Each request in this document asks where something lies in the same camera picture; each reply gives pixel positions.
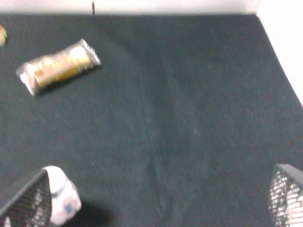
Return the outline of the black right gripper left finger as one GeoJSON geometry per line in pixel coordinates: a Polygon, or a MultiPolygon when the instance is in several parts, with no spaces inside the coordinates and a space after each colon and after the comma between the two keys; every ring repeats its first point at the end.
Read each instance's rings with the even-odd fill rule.
{"type": "Polygon", "coordinates": [[[0,192],[2,227],[48,227],[52,197],[48,173],[41,168],[0,192]]]}

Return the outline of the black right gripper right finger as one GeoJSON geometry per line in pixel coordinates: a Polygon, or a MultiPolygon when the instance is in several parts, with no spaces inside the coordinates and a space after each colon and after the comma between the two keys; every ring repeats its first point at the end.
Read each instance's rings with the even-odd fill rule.
{"type": "Polygon", "coordinates": [[[276,227],[303,225],[303,172],[276,164],[268,194],[268,210],[276,227]]]}

